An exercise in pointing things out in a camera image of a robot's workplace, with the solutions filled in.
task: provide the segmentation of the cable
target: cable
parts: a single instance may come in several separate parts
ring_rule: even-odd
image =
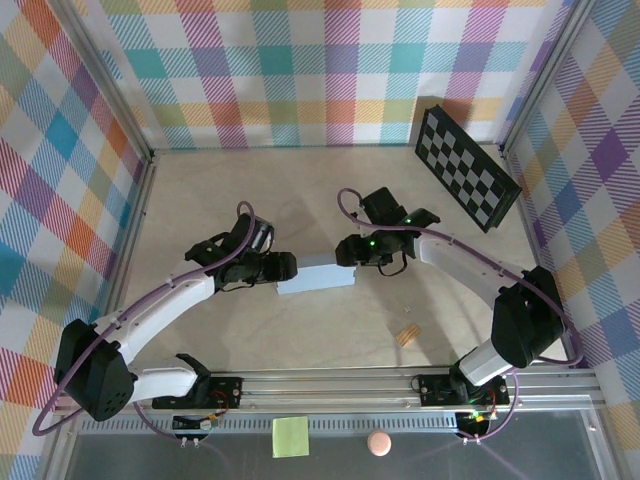
[[[396,275],[400,275],[402,272],[404,272],[408,266],[409,266],[409,263],[407,262],[407,254],[402,252],[402,268],[400,270],[398,270],[397,272],[389,273],[389,274],[384,273],[382,271],[381,262],[378,262],[378,272],[380,272],[380,275],[382,275],[383,277],[395,277]]]
[[[418,393],[420,395],[422,395],[422,392],[420,390],[416,390],[415,387],[413,386],[413,381],[418,378],[420,376],[420,374],[418,375],[414,375],[413,377],[411,377],[411,381],[409,382],[409,386],[411,387],[411,390],[413,390],[415,393]]]
[[[187,417],[183,417],[181,415],[174,415],[173,416],[173,420],[182,423],[183,425],[189,426],[189,427],[195,427],[195,426],[200,426],[201,422],[204,422],[205,420],[211,420],[212,417],[211,415],[207,415],[206,417],[201,417],[201,418],[187,418]]]
[[[455,239],[455,238],[453,238],[450,235],[447,235],[445,233],[438,232],[436,230],[431,230],[431,229],[428,229],[428,228],[421,228],[421,227],[412,227],[412,226],[405,226],[405,225],[402,225],[402,226],[375,225],[375,224],[372,224],[372,223],[363,222],[362,220],[359,220],[358,218],[356,218],[353,215],[351,215],[348,212],[348,210],[345,208],[344,204],[342,203],[342,196],[345,193],[351,193],[351,194],[355,195],[356,197],[358,197],[359,203],[362,203],[362,200],[363,200],[362,195],[360,195],[360,192],[358,192],[357,190],[354,190],[352,188],[343,188],[342,190],[340,190],[338,192],[338,208],[340,209],[340,211],[349,220],[351,220],[356,225],[361,225],[361,226],[364,226],[364,227],[367,227],[367,228],[372,228],[372,229],[375,229],[375,230],[382,230],[382,231],[389,231],[389,232],[403,232],[403,231],[418,232],[418,233],[422,233],[422,234],[430,235],[432,237],[439,238],[441,240],[444,240],[444,241],[446,241],[448,243],[451,243],[452,245],[464,250],[465,252],[469,253],[471,256],[473,256],[476,259],[480,260],[485,265],[487,265],[487,266],[491,267],[492,269],[498,271],[500,274],[502,274],[502,275],[504,275],[504,276],[506,276],[506,277],[518,282],[520,285],[522,285],[523,287],[527,288],[528,290],[530,290],[531,292],[536,294],[540,299],[542,299],[542,301],[544,301],[562,319],[562,322],[567,327],[567,329],[569,330],[569,333],[571,334],[571,336],[573,337],[573,339],[576,342],[576,352],[575,352],[576,356],[573,359],[570,359],[570,360],[556,360],[556,359],[547,358],[547,357],[538,357],[538,359],[543,361],[543,362],[552,363],[554,365],[566,365],[566,366],[577,365],[582,361],[582,359],[584,358],[584,348],[582,346],[582,340],[580,338],[580,335],[578,334],[578,330],[576,329],[576,326],[571,321],[569,316],[566,313],[564,313],[562,308],[560,308],[560,306],[556,304],[556,302],[554,302],[546,293],[541,291],[538,287],[533,285],[531,282],[525,280],[524,278],[520,278],[518,275],[510,272],[509,270],[505,270],[499,263],[491,260],[486,255],[478,252],[477,250],[475,250],[474,248],[470,247],[469,245],[467,245],[467,244],[461,242],[460,240],[457,240],[457,239]]]
[[[67,374],[62,378],[62,380],[58,384],[57,388],[55,389],[55,391],[53,392],[53,394],[51,395],[51,397],[49,398],[49,400],[47,401],[47,403],[45,404],[45,406],[43,407],[42,411],[40,412],[40,414],[38,415],[38,417],[36,418],[36,420],[35,420],[35,422],[33,424],[33,428],[31,429],[31,433],[34,436],[41,437],[43,435],[51,433],[54,430],[60,428],[65,423],[68,423],[71,420],[73,420],[74,418],[76,418],[78,415],[80,415],[80,413],[82,413],[82,411],[83,411],[82,408],[79,408],[78,410],[76,410],[75,412],[73,412],[70,415],[66,416],[65,418],[63,418],[59,422],[54,423],[53,425],[50,425],[49,427],[44,428],[44,429],[40,428],[42,426],[42,422],[44,421],[45,417],[47,416],[47,414],[51,410],[54,409],[54,407],[56,405],[56,402],[58,401],[58,398],[60,398],[60,395],[62,394],[64,389],[67,387],[67,385],[69,384],[69,382],[71,381],[73,376],[80,369],[80,367],[85,362],[85,360],[87,358],[89,358],[89,355],[91,355],[91,353],[97,348],[97,346],[100,344],[100,342],[102,342],[103,340],[106,340],[109,337],[109,335],[111,335],[116,330],[116,328],[117,328],[119,323],[126,322],[128,317],[130,315],[132,315],[133,313],[135,313],[142,306],[146,306],[148,303],[155,302],[155,301],[159,300],[159,298],[167,290],[171,290],[172,288],[175,288],[176,286],[181,285],[184,282],[187,282],[187,281],[189,281],[189,280],[191,280],[193,278],[196,278],[196,277],[200,276],[202,273],[206,273],[206,272],[208,272],[210,270],[214,270],[216,268],[219,268],[220,266],[224,265],[225,263],[228,263],[233,258],[235,258],[240,253],[242,253],[242,251],[245,249],[245,247],[249,243],[249,240],[251,240],[251,237],[253,236],[253,230],[254,230],[255,224],[256,224],[256,218],[255,218],[255,213],[254,213],[254,210],[253,210],[253,206],[249,202],[246,202],[244,200],[242,202],[238,203],[238,206],[236,207],[236,213],[238,214],[238,216],[240,215],[242,207],[247,207],[247,209],[249,210],[249,216],[251,217],[251,221],[249,223],[249,231],[247,232],[247,236],[242,240],[242,242],[240,242],[240,245],[238,245],[238,248],[236,248],[233,252],[231,252],[229,255],[227,255],[223,259],[221,259],[221,260],[219,260],[219,261],[217,261],[217,262],[215,262],[215,263],[213,263],[211,265],[207,265],[207,266],[202,267],[202,268],[197,268],[195,270],[192,270],[191,272],[187,272],[187,273],[184,273],[184,274],[176,277],[175,279],[173,279],[172,285],[170,285],[168,283],[164,283],[164,284],[160,285],[155,290],[152,290],[151,292],[149,292],[146,295],[144,295],[141,298],[139,298],[137,301],[132,303],[128,308],[126,308],[124,310],[124,312],[122,312],[120,315],[118,315],[117,318],[116,318],[116,321],[111,323],[111,325],[109,325],[105,329],[104,332],[102,332],[100,335],[98,335],[98,337],[80,354],[80,356],[74,362],[74,364],[71,366],[71,368],[69,369]]]
[[[220,413],[218,413],[219,417],[222,417],[222,415],[224,415],[225,413],[227,413],[229,411],[229,398],[227,397],[227,394],[224,393],[222,390],[214,390],[213,394],[218,397],[218,405],[220,405],[220,397],[224,398],[224,403],[225,403],[225,409],[224,411],[220,411]]]
[[[498,403],[496,392],[494,392],[492,388],[488,388],[487,391],[491,394],[491,398],[493,400],[493,405],[491,406],[491,415],[495,415],[497,410],[496,405]]]
[[[478,400],[484,396],[484,392],[482,391],[483,388],[484,385],[480,385],[479,387],[474,388],[472,391],[467,392],[467,395],[469,395],[469,397],[475,397],[478,393],[481,393],[482,395],[476,399]]]
[[[255,286],[256,284],[252,283],[251,285],[240,285],[239,287],[233,287],[233,288],[230,288],[229,290],[225,290],[224,288],[221,288],[220,291],[223,293],[229,293],[229,292],[234,292],[236,290],[242,290],[243,288],[253,288]]]
[[[518,398],[520,397],[520,382],[518,381],[518,376],[516,375],[515,371],[511,372],[511,376],[513,376],[513,383],[515,385],[514,390],[513,390],[513,400],[511,401],[511,405],[509,406],[509,410],[507,411],[507,415],[506,417],[504,417],[504,420],[500,423],[500,425],[498,425],[496,427],[496,429],[492,432],[487,432],[486,434],[479,436],[478,439],[479,440],[486,440],[488,438],[493,437],[494,435],[497,435],[498,433],[500,433],[504,427],[507,426],[507,423],[509,423],[509,420],[511,420],[511,417],[513,417],[513,413],[515,412],[516,409],[516,405],[518,404]],[[476,437],[474,437],[473,435],[468,434],[467,432],[464,432],[462,430],[459,430],[459,433],[461,435],[463,435],[464,437],[467,437],[469,439],[473,439],[475,440]]]
[[[138,402],[133,402],[133,408],[136,410],[136,413],[138,414],[138,416],[140,417],[142,422],[147,427],[149,427],[149,429],[151,429],[154,433],[157,433],[161,437],[168,438],[169,440],[177,440],[178,442],[180,441],[180,439],[177,438],[174,434],[169,433],[169,432],[165,432],[164,430],[160,430],[158,427],[156,427],[151,422],[151,420],[149,420],[149,418],[144,414],[144,412],[142,411],[142,407],[140,406],[140,404]]]

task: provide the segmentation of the small wooden piece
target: small wooden piece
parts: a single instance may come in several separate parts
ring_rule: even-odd
[[[418,335],[420,335],[422,330],[418,325],[412,323],[407,328],[402,330],[398,335],[396,335],[396,340],[400,344],[402,348],[406,347],[411,341],[413,341]]]

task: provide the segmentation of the plaid wallpaper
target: plaid wallpaper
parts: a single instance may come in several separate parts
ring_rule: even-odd
[[[640,1],[600,0],[513,168],[640,478]]]
[[[30,479],[64,325],[106,292],[142,162],[44,0],[0,3],[0,479]]]
[[[538,74],[540,70],[544,67],[551,51],[553,50],[553,45],[556,41],[556,38],[559,33],[562,31],[562,26],[564,22],[567,20],[569,13],[571,13],[571,9],[574,5],[578,3],[579,0],[562,0],[562,5],[556,12],[555,18],[551,24],[551,27],[548,29],[546,36],[544,37],[544,41],[540,45],[540,49],[535,56],[533,62],[529,66],[529,70],[524,78],[524,81],[520,85],[520,89],[518,90],[518,94],[511,104],[511,108],[509,109],[509,113],[507,114],[507,118],[502,125],[500,133],[498,134],[498,138],[496,139],[496,143],[504,143],[509,134],[509,129],[513,125],[513,122],[518,118],[518,114],[522,108],[522,104],[529,95],[531,88],[534,86],[536,79],[538,78]]]
[[[406,144],[417,98],[444,99],[474,138],[493,140],[551,3],[75,1],[165,148]]]

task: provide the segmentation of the metal frame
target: metal frame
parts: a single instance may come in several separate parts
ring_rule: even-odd
[[[162,430],[171,430],[173,414],[148,413],[148,418]],[[457,433],[456,415],[452,412],[414,412],[398,414],[308,414],[309,434],[331,435],[345,433],[368,434],[375,429],[387,433]],[[233,435],[246,433],[270,434],[273,420],[286,418],[283,414],[255,413],[225,417],[211,429],[172,430],[176,435]],[[96,422],[90,417],[80,418],[78,432],[81,435],[149,434],[149,428],[137,414],[120,414],[105,422]]]
[[[338,368],[308,370],[264,370],[248,372],[215,373],[216,376],[241,376],[244,379],[240,408],[231,410],[225,418],[255,420],[272,416],[298,414],[310,417],[350,415],[348,418],[366,418],[367,415],[411,418],[415,415],[431,417],[454,412],[472,411],[472,406],[421,407],[419,394],[411,388],[411,380],[418,374],[447,374],[448,367],[397,367],[397,368]],[[591,369],[568,369],[534,364],[518,373],[520,400],[517,412],[580,410],[585,419],[585,428],[593,448],[602,478],[626,478],[619,470],[614,456],[615,445],[611,445],[602,428],[600,410],[604,397]],[[513,381],[507,376],[513,392]],[[173,414],[202,415],[204,410],[150,410],[150,418],[161,428],[166,428]],[[56,408],[55,417],[62,417],[77,408],[69,397],[63,397]],[[507,406],[498,407],[500,411]],[[78,434],[122,433],[147,434],[149,430],[139,428],[135,411],[126,407],[110,420],[113,425],[96,428],[88,415],[78,417],[75,422],[57,433],[47,442],[46,462],[39,478],[64,478],[69,465],[74,441]],[[451,431],[444,425],[444,430]]]
[[[502,152],[500,150],[498,150],[498,152],[500,154],[500,158],[502,158],[502,165],[504,166],[505,170],[512,178],[515,178],[512,163],[509,161],[509,153]],[[518,215],[520,216],[520,220],[522,221],[522,227],[524,229],[525,235],[527,236],[527,242],[529,243],[529,248],[531,249],[533,260],[536,263],[536,265],[542,265],[542,260],[540,258],[540,253],[538,251],[539,245],[538,245],[538,242],[535,240],[535,236],[531,231],[531,228],[529,227],[531,223],[528,221],[527,214],[525,213],[526,206],[524,204],[524,197],[522,195],[518,195],[518,198],[516,198],[516,201],[514,202],[514,204],[516,205],[516,209],[518,210]],[[573,358],[576,352],[575,352],[575,348],[573,347],[573,344],[571,343],[570,336],[568,334],[565,334],[562,336],[560,341],[562,342],[564,351],[567,354],[567,358]]]
[[[147,162],[150,162],[153,157],[153,149],[142,133],[129,104],[116,85],[102,55],[87,32],[84,22],[78,16],[78,12],[68,0],[48,0],[48,3],[100,92],[104,95],[129,141],[138,153]]]
[[[418,374],[448,375],[449,367],[380,367],[309,370],[264,370],[215,373],[243,378],[240,408],[229,414],[287,413],[399,413],[416,411],[468,412],[468,406],[422,407],[411,380]],[[585,410],[605,405],[590,369],[534,365],[518,373],[520,401],[516,411]],[[511,376],[507,385],[513,391]],[[77,405],[62,397],[56,413],[66,415]],[[507,410],[499,406],[498,410]],[[172,413],[171,410],[153,410]],[[181,414],[208,414],[205,410],[180,410]],[[135,413],[131,405],[121,413]]]
[[[538,74],[531,91],[527,95],[516,120],[511,125],[504,141],[505,151],[513,148],[533,120],[545,92],[549,89],[569,55],[571,45],[575,42],[582,26],[589,19],[591,11],[599,0],[576,0],[576,5],[569,13],[562,30],[558,35],[542,70]]]
[[[114,268],[113,281],[108,289],[104,305],[101,305],[101,312],[114,312],[124,303],[127,287],[129,286],[131,262],[147,215],[151,190],[158,169],[155,158],[153,162],[149,162],[144,166],[140,175],[139,190],[131,210],[131,219],[124,233],[124,240]]]

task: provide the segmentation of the checkerboard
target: checkerboard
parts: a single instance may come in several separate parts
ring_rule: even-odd
[[[416,154],[483,232],[497,227],[521,188],[436,106],[425,111]]]

